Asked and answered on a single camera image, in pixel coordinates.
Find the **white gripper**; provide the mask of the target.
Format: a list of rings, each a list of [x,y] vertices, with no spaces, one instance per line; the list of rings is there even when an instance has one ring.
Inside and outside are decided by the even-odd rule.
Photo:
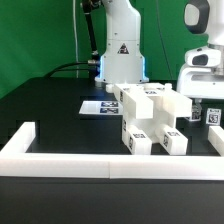
[[[194,98],[192,109],[202,111],[201,99],[224,99],[224,47],[189,50],[177,81],[177,92]]]

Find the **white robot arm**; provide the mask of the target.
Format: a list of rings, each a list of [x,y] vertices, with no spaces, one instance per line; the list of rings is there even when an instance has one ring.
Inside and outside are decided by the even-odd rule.
[[[106,51],[97,51],[91,11],[103,6],[107,19]],[[145,58],[140,53],[141,16],[130,0],[82,0],[92,56],[98,61],[96,83],[144,83]],[[193,99],[224,99],[224,0],[189,0],[184,23],[193,34],[206,34],[207,44],[185,53],[176,90]]]

